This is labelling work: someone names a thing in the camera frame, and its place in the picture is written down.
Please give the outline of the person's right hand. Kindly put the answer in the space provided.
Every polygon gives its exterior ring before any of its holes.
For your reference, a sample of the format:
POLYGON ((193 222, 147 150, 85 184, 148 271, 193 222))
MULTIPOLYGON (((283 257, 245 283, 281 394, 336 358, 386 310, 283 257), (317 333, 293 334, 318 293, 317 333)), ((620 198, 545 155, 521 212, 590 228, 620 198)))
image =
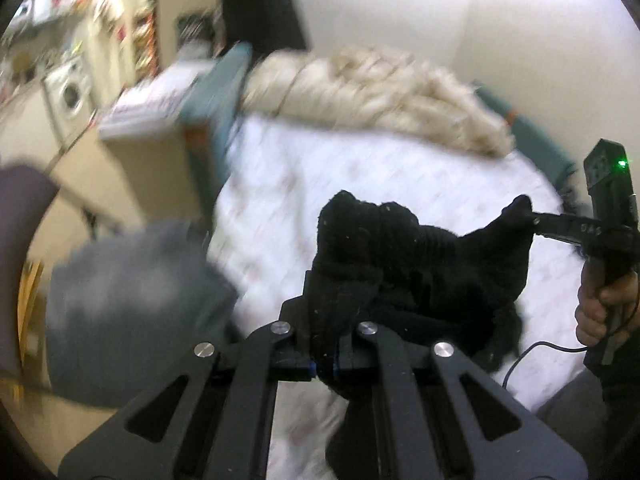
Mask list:
POLYGON ((589 259, 582 267, 575 310, 576 337, 586 347, 595 347, 606 338, 608 315, 622 310, 620 330, 608 341, 620 348, 639 329, 639 279, 630 271, 615 282, 605 285, 604 265, 589 259))

